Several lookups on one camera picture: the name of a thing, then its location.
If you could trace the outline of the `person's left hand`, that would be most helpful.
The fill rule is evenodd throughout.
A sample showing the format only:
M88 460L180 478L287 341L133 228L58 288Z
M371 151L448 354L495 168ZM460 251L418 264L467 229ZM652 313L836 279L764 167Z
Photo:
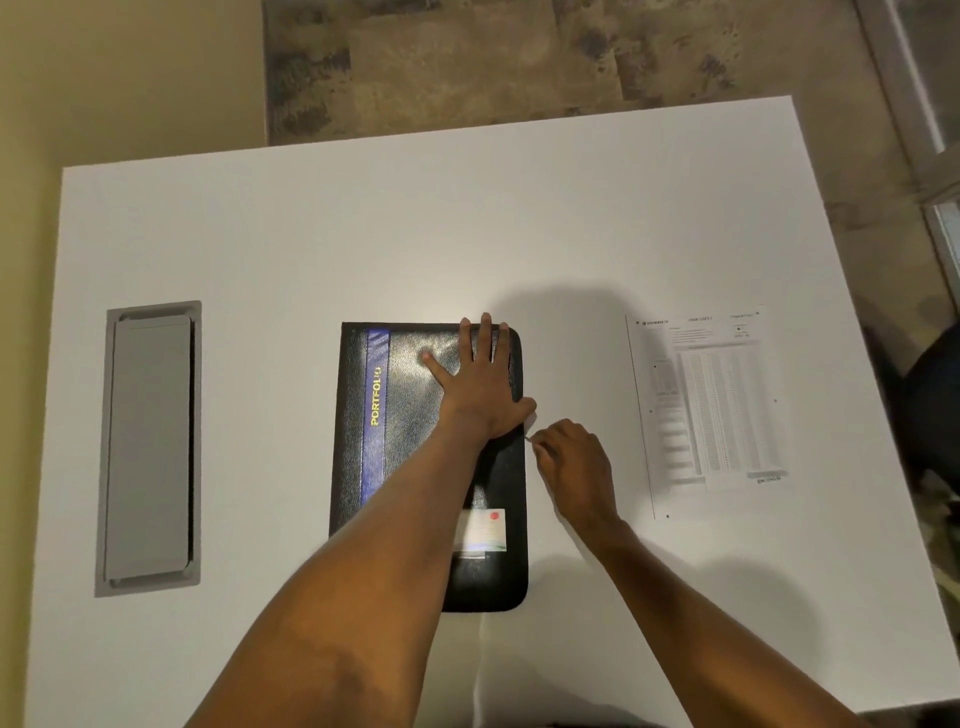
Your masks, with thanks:
M512 357L511 330L506 322L492 323L491 363L487 370L477 366L477 336L469 319L462 319L458 332L460 367L452 383L442 390L438 410L438 431L455 434L463 443L481 449L510 430L510 408L514 399L509 366Z

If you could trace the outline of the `person's right forearm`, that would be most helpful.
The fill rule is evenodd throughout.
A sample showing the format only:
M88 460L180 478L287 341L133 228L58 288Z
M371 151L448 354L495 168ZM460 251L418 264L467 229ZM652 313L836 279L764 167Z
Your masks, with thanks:
M870 728L679 577L622 518L570 527L617 588L694 728Z

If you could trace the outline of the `black zippered portfolio folder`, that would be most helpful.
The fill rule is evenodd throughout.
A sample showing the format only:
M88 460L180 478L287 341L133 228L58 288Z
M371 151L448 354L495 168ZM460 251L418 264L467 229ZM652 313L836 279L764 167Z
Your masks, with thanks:
M459 369L457 323L345 321L341 326L329 535L343 528L436 426L443 389L426 369L429 351ZM483 559L451 553L447 613L499 613L522 604L529 586L524 431L488 442L462 510L503 508L507 551Z

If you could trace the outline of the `printed white paper sheet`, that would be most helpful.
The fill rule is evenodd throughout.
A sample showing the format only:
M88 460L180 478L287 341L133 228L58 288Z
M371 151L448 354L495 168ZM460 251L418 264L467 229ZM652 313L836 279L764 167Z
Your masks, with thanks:
M626 317L652 517L783 507L792 476L783 379L763 305Z

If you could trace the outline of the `white label card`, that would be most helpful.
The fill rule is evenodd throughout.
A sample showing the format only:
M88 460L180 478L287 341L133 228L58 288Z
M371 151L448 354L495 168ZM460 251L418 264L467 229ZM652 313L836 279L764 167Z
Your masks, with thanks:
M507 525L503 508L471 508L460 512L452 547L455 557L476 560L505 552Z

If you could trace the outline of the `person's left forearm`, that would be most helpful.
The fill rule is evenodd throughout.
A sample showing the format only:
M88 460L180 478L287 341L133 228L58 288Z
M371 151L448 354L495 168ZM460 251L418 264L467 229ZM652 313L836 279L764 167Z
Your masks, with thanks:
M442 419L269 602L184 728L411 728L486 444Z

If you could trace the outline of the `dark chair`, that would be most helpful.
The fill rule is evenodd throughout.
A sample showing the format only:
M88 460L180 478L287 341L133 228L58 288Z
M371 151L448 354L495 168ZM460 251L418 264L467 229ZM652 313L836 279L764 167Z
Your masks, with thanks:
M960 321L903 377L895 421L908 466L934 473L960 499Z

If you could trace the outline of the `person's right hand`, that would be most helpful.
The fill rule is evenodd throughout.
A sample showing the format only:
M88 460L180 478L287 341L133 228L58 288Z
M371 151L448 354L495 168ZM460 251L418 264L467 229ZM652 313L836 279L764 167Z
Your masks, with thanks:
M610 460L599 438L565 418L529 438L558 516L592 549L622 524Z

